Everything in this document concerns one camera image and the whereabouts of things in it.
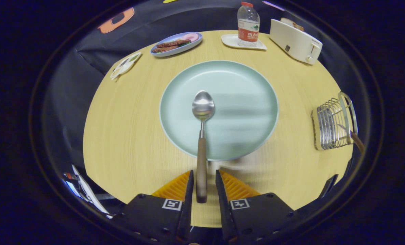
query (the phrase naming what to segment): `bottle label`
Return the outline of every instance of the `bottle label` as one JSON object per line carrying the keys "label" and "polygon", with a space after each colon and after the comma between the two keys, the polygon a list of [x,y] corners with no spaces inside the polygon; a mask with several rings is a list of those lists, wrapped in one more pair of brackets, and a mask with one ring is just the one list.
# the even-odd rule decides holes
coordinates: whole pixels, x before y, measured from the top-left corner
{"label": "bottle label", "polygon": [[260,24],[247,22],[243,20],[237,20],[238,22],[238,37],[241,40],[248,42],[257,42],[258,30],[260,30]]}

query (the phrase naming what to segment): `oval blue plate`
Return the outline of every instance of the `oval blue plate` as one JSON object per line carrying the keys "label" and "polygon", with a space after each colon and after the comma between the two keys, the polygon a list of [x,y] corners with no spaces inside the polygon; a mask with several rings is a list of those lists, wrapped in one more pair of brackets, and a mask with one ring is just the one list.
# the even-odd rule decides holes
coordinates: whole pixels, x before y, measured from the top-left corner
{"label": "oval blue plate", "polygon": [[[184,36],[185,34],[188,33],[196,33],[198,34],[198,39],[189,43],[188,45],[184,45],[182,47],[178,47],[163,53],[153,53],[152,51],[154,50],[154,48],[157,48],[157,44],[162,44],[162,43],[167,43],[167,42],[172,42],[176,39],[179,39],[180,37]],[[183,33],[179,33],[179,34],[175,34],[173,36],[167,37],[163,40],[161,40],[160,42],[156,43],[150,50],[150,53],[156,57],[165,57],[165,56],[170,56],[170,55],[174,55],[174,54],[178,54],[181,52],[184,52],[186,50],[189,50],[190,48],[195,47],[196,45],[198,45],[200,42],[202,41],[202,34],[199,32],[183,32]]]}

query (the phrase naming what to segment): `light blue plate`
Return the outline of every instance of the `light blue plate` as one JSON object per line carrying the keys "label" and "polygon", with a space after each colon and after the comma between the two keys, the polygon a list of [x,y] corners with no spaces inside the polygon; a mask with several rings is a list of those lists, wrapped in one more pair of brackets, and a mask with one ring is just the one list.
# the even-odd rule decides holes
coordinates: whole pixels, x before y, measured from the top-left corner
{"label": "light blue plate", "polygon": [[208,160],[247,155],[274,131],[278,101],[263,75],[237,62],[202,62],[176,75],[160,101],[163,130],[183,152],[198,154],[201,121],[193,116],[192,102],[200,90],[207,91],[215,102],[215,114],[205,124]]}
{"label": "light blue plate", "polygon": [[[154,48],[157,48],[157,44],[172,42],[172,41],[174,41],[176,39],[179,39],[180,37],[182,37],[182,36],[184,36],[185,34],[188,34],[188,33],[196,33],[196,34],[198,34],[198,39],[191,42],[191,43],[189,43],[188,45],[184,45],[184,46],[181,46],[181,47],[178,47],[178,48],[174,48],[172,50],[169,50],[169,51],[166,51],[166,52],[163,52],[163,53],[153,53],[152,52],[154,50]],[[180,33],[180,34],[176,34],[176,35],[167,37],[167,38],[161,40],[160,42],[156,43],[154,45],[154,47],[151,48],[150,53],[152,55],[156,56],[156,57],[170,56],[170,55],[178,54],[178,53],[184,52],[186,50],[189,50],[190,48],[193,48],[196,45],[198,45],[201,41],[202,41],[202,34],[201,33],[199,33],[199,32],[183,32],[183,33]]]}

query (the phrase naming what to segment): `orange letter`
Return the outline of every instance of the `orange letter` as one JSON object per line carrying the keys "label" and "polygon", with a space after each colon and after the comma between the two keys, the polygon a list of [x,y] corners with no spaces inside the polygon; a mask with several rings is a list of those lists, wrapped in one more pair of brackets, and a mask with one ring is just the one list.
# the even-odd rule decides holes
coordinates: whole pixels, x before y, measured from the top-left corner
{"label": "orange letter", "polygon": [[100,25],[100,27],[98,27],[98,29],[100,29],[101,33],[108,33],[113,31],[114,29],[120,27],[122,24],[124,24],[125,22],[127,22],[127,20],[129,20],[131,17],[133,17],[134,15],[134,9],[133,8],[129,8],[127,10],[125,10],[124,12],[122,12],[123,14],[123,19],[120,20],[119,22],[113,24],[112,23],[112,19],[109,19],[108,21],[106,21],[104,24]]}

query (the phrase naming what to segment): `red bottle cap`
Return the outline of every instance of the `red bottle cap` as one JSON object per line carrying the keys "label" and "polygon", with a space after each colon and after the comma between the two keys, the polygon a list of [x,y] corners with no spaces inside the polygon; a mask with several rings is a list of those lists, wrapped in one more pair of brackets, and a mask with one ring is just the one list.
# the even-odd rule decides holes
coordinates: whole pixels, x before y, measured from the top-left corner
{"label": "red bottle cap", "polygon": [[254,7],[252,3],[241,2],[242,5]]}

